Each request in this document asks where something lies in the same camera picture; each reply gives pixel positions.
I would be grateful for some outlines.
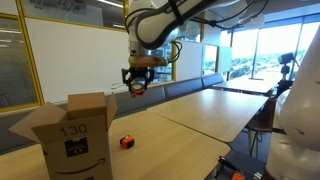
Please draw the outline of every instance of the chair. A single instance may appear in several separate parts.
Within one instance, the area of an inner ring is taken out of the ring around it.
[[[261,111],[255,114],[246,125],[248,130],[254,132],[252,146],[250,147],[250,156],[252,155],[253,147],[256,143],[256,152],[258,154],[258,138],[259,133],[271,133],[273,126],[273,118],[275,113],[276,99],[269,98]]]

